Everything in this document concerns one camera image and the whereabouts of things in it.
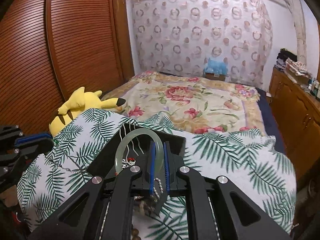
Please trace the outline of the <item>cream side curtain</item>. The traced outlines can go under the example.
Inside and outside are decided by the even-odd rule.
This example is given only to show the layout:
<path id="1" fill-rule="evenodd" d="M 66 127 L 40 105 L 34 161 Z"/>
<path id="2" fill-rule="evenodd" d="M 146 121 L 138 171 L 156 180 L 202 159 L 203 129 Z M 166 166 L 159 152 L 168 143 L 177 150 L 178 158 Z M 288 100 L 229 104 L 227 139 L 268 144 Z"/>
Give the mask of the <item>cream side curtain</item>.
<path id="1" fill-rule="evenodd" d="M 303 8 L 300 0 L 287 0 L 289 11 L 293 16 L 293 21 L 297 37 L 297 59 L 306 64 L 306 28 Z"/>

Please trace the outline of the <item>blue plush toy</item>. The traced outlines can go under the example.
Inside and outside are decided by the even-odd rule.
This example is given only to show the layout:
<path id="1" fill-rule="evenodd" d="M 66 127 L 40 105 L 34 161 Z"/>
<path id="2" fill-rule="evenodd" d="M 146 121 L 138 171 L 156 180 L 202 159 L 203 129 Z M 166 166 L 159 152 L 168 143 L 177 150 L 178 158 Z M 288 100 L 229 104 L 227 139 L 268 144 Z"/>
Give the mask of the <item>blue plush toy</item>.
<path id="1" fill-rule="evenodd" d="M 203 70 L 203 74 L 217 74 L 217 75 L 227 75 L 228 69 L 224 62 L 208 59 L 207 64 Z"/>

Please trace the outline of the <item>circle pattern curtain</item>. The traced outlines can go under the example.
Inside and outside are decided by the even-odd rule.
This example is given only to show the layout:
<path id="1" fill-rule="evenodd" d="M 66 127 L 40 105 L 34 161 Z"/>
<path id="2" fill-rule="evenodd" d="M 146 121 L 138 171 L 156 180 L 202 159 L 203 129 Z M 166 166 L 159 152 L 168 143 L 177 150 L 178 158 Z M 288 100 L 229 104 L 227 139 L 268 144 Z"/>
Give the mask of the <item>circle pattern curtain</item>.
<path id="1" fill-rule="evenodd" d="M 141 69 L 203 76 L 224 62 L 225 81 L 261 88 L 273 40 L 263 0 L 131 0 Z"/>

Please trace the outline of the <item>floral bed blanket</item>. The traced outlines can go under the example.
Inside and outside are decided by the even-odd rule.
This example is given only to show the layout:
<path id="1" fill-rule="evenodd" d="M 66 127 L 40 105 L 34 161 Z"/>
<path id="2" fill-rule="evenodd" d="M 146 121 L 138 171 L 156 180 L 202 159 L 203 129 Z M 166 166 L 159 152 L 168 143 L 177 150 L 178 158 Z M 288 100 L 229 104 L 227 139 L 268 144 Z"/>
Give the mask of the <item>floral bed blanket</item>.
<path id="1" fill-rule="evenodd" d="M 190 133 L 234 132 L 257 128 L 266 134 L 254 87 L 146 71 L 108 92 L 103 99 L 124 98 L 121 114 L 141 121 L 168 118 Z"/>

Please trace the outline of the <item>palm leaf print cloth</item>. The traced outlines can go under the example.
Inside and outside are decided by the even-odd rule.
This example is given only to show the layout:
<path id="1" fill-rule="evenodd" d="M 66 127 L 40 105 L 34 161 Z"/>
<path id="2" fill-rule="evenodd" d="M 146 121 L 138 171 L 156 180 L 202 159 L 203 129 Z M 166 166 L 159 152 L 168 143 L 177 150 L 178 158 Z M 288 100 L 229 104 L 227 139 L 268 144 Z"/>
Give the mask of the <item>palm leaf print cloth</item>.
<path id="1" fill-rule="evenodd" d="M 285 232 L 295 215 L 296 176 L 291 161 L 275 150 L 276 139 L 256 129 L 192 134 L 172 122 L 139 121 L 103 109 L 89 109 L 55 138 L 53 150 L 40 155 L 18 182 L 20 207 L 30 230 L 37 228 L 90 179 L 88 167 L 112 139 L 123 139 L 138 127 L 185 139 L 187 166 L 209 178 L 226 176 L 261 207 Z"/>

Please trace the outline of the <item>brown cardboard box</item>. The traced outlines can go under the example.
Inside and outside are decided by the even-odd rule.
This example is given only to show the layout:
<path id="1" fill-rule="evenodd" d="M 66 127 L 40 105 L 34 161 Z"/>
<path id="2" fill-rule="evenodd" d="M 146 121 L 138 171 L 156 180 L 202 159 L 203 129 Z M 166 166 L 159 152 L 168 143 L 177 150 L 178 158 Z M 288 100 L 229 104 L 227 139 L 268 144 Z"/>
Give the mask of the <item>brown cardboard box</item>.
<path id="1" fill-rule="evenodd" d="M 205 78 L 215 81 L 225 81 L 226 76 L 223 74 L 205 73 Z"/>

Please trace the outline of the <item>dark blue mattress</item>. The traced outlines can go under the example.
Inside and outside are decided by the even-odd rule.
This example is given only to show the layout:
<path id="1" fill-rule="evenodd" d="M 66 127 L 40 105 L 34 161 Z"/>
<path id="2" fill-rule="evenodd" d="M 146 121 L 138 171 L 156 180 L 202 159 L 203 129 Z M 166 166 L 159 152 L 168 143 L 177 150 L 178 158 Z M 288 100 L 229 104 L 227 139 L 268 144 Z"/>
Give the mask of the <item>dark blue mattress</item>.
<path id="1" fill-rule="evenodd" d="M 272 109 L 267 101 L 266 92 L 260 88 L 256 88 L 260 95 L 258 100 L 258 106 L 261 111 L 262 119 L 264 122 L 264 128 L 267 135 L 274 135 L 276 137 L 275 150 L 286 155 L 286 146 L 283 141 L 280 130 L 278 129 L 278 124 L 272 114 Z"/>

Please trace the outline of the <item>yellow pikachu plush toy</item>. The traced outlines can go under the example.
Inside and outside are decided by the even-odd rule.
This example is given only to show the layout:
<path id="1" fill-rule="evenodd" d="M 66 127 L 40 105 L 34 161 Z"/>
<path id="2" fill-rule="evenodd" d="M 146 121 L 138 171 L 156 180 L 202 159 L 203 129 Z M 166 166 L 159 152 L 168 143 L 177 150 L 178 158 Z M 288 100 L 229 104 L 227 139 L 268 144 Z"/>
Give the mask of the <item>yellow pikachu plush toy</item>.
<path id="1" fill-rule="evenodd" d="M 54 113 L 54 118 L 49 124 L 49 131 L 53 137 L 58 135 L 69 123 L 77 118 L 85 110 L 108 109 L 114 112 L 122 111 L 127 105 L 124 98 L 109 98 L 101 100 L 103 92 L 86 92 L 85 87 L 75 90 L 69 99 Z"/>

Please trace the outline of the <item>wooden sideboard cabinet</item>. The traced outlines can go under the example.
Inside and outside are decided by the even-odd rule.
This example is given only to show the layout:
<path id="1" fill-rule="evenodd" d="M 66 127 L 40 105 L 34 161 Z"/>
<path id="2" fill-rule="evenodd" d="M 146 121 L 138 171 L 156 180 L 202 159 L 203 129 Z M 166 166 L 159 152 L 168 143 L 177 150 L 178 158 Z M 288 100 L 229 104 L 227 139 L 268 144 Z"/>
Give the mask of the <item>wooden sideboard cabinet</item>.
<path id="1" fill-rule="evenodd" d="M 287 156 L 300 180 L 319 159 L 319 102 L 276 68 L 269 93 Z"/>

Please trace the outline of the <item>brown louvered wardrobe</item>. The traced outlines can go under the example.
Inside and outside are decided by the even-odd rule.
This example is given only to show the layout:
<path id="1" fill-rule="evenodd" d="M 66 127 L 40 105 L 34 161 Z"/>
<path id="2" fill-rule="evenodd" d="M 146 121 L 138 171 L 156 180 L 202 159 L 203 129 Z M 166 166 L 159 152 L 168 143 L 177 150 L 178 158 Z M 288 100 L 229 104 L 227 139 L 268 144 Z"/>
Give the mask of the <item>brown louvered wardrobe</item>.
<path id="1" fill-rule="evenodd" d="M 48 129 L 79 87 L 134 75 L 125 0 L 1 0 L 1 124 Z"/>

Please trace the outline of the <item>stack of folded clothes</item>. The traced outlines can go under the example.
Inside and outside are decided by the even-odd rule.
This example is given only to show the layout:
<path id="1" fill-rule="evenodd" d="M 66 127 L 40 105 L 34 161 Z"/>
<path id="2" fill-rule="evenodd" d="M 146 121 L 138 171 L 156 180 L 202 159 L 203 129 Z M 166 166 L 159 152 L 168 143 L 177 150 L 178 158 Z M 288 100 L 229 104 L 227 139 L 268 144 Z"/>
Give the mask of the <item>stack of folded clothes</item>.
<path id="1" fill-rule="evenodd" d="M 298 61 L 297 56 L 285 48 L 281 48 L 278 53 L 274 67 L 285 73 L 292 82 L 299 85 L 307 85 L 312 79 L 307 66 Z"/>

